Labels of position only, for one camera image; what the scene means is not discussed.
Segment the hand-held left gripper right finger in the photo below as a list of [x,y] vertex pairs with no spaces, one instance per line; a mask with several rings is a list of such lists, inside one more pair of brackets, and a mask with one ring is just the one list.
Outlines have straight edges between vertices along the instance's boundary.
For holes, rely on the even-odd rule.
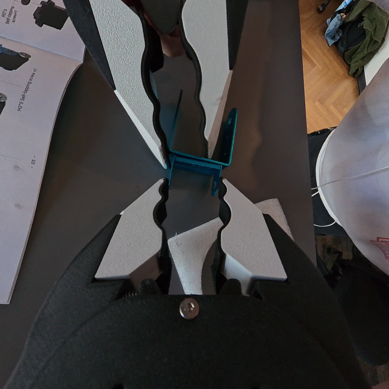
[[227,179],[221,178],[218,197],[222,227],[215,250],[215,289],[228,279],[240,282],[244,295],[256,280],[286,281],[287,275],[263,213]]

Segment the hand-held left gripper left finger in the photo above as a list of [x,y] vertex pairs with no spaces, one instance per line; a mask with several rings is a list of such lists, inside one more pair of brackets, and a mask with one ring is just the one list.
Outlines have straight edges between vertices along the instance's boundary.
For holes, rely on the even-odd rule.
[[97,280],[144,279],[170,282],[167,236],[168,179],[158,180],[121,213],[113,236],[95,274]]

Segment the person's right hand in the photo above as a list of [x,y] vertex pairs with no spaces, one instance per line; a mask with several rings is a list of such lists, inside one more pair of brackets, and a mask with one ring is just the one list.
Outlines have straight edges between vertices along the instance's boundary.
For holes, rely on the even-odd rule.
[[166,56],[175,58],[185,53],[178,25],[170,34],[157,32],[160,36],[162,51]]

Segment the large blue metal U bracket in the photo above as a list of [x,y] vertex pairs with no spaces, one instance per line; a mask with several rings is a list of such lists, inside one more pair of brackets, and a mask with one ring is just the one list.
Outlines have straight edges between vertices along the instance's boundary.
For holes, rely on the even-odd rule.
[[202,158],[199,156],[182,153],[172,149],[172,143],[174,139],[176,124],[178,121],[178,114],[180,111],[182,95],[183,95],[183,90],[180,90],[180,95],[178,98],[178,103],[176,106],[175,115],[172,124],[172,131],[168,143],[169,152],[170,152],[169,159],[171,165],[173,166],[174,159],[178,160],[178,158],[180,157],[180,158],[188,159],[189,161],[198,161],[199,164],[203,166],[205,166],[206,163],[220,165],[222,168],[230,166],[232,160],[232,154],[233,154],[233,147],[234,147],[234,140],[235,140],[235,133],[236,133],[236,123],[238,117],[238,110],[236,108],[231,109],[226,119],[226,122],[224,122],[220,153],[216,159]]

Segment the dark grey desk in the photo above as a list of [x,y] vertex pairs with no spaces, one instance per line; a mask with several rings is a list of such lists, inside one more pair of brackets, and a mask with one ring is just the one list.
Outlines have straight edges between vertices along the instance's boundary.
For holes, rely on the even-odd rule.
[[[227,178],[253,203],[278,198],[315,263],[299,2],[249,1],[225,114],[238,109]],[[66,91],[10,304],[1,305],[1,388],[45,297],[81,249],[168,171],[90,55]]]

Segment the printed instruction manual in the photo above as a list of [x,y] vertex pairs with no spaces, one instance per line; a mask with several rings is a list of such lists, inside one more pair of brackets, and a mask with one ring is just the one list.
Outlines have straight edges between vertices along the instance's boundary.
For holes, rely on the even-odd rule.
[[1,0],[0,36],[0,303],[9,304],[58,110],[85,46],[61,0]]

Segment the white foam square with hole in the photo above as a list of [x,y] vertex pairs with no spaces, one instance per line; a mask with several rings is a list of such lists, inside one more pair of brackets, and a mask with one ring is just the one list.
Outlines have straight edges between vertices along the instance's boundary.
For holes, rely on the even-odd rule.
[[215,294],[211,265],[214,260],[219,217],[171,237],[170,254],[185,294]]

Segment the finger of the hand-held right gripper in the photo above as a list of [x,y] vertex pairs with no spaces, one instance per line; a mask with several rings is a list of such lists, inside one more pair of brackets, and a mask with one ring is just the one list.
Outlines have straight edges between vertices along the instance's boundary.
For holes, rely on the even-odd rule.
[[92,0],[115,94],[163,168],[170,167],[160,103],[151,83],[151,35],[145,18],[119,0]]
[[182,43],[196,71],[203,152],[212,158],[230,87],[226,1],[188,0],[181,9]]

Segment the blue denim cloth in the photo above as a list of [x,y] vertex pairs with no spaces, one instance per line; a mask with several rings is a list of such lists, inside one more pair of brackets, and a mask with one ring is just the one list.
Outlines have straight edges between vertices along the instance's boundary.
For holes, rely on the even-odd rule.
[[324,33],[324,38],[328,43],[328,46],[332,46],[335,42],[337,42],[342,36],[341,25],[343,24],[344,19],[347,14],[343,11],[336,11],[331,16],[331,18],[327,19],[327,29]]

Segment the green cloth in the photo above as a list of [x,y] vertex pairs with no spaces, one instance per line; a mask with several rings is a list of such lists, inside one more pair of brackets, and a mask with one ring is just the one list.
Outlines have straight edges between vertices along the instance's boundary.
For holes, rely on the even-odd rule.
[[388,21],[388,12],[374,2],[360,0],[353,6],[346,23],[358,22],[365,38],[344,53],[344,60],[350,66],[349,75],[359,77],[379,51],[385,41]]

